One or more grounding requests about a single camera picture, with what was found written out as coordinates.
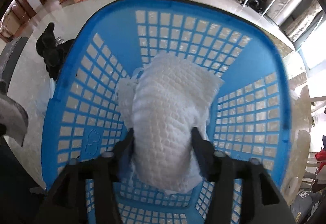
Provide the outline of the grey speckled cloth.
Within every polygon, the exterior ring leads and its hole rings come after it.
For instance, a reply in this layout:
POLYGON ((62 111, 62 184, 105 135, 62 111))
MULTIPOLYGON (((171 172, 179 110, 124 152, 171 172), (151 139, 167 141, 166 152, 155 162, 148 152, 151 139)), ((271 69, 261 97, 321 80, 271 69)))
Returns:
POLYGON ((28 132, 29 117, 25 109, 7 95, 7 84, 1 79, 1 136, 9 136, 23 147, 28 132))

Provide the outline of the white knitted towel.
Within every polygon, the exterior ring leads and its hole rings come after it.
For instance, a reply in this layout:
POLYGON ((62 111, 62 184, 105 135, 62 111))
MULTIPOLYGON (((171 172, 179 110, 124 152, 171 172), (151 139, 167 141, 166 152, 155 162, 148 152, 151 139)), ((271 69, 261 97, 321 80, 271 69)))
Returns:
POLYGON ((140 181, 165 194, 185 194, 200 184, 191 130, 206 139, 210 107, 223 85, 214 73, 170 53, 122 78, 117 110, 134 131, 133 166, 140 181))

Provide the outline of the blue plastic basket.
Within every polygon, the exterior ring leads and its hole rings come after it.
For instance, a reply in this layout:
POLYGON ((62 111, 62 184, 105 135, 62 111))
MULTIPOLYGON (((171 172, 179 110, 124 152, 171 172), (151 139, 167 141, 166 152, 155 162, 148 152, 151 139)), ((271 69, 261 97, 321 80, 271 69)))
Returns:
POLYGON ((70 49, 41 144, 38 223, 294 223, 281 57, 182 0, 118 0, 70 49))

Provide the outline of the light blue folded cloth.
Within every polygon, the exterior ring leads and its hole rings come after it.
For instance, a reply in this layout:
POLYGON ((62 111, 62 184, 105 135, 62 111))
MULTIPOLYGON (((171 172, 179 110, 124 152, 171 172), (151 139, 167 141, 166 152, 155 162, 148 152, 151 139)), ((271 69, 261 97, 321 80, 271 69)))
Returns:
POLYGON ((41 85, 37 98, 35 100, 35 105, 37 110, 45 116, 47 105, 49 100, 53 97, 55 92, 56 83, 53 78, 46 79, 41 85))

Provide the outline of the clothes drying rack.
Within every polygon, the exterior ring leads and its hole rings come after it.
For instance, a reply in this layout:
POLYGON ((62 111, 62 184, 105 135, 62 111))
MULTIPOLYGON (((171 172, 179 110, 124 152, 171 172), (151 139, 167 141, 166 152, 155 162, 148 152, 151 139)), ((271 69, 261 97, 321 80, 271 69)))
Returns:
POLYGON ((307 189, 325 186, 325 172, 318 176, 325 166, 325 101, 311 102, 311 108, 310 149, 302 184, 307 189))

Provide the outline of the black dragon plush toy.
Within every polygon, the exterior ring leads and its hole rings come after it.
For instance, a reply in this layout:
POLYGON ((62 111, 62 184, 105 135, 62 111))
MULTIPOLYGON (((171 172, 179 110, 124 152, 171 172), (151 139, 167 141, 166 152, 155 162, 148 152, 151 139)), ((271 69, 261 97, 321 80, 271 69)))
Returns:
POLYGON ((45 31, 37 39, 36 51, 44 59, 49 77, 56 81, 75 40, 69 39, 57 44, 54 28, 53 22, 47 25, 45 31))

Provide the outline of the grey cushioned chair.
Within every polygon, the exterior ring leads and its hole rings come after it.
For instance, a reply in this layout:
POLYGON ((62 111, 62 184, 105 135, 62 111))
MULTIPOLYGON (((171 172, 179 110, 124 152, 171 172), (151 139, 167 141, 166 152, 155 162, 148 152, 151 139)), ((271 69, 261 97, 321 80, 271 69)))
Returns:
POLYGON ((1 52, 1 80, 9 87, 18 59, 28 42, 28 37, 19 37, 7 43, 1 52))

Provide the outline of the patterned curtain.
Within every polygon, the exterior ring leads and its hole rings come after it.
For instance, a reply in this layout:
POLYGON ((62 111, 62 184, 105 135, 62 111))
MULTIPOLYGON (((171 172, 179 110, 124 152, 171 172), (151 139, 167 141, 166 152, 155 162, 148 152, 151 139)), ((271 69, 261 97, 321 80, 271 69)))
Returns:
POLYGON ((308 29, 314 18, 322 11, 322 7, 317 0, 313 0, 308 8, 304 10, 293 22, 285 29, 286 36, 295 42, 303 32, 308 29))

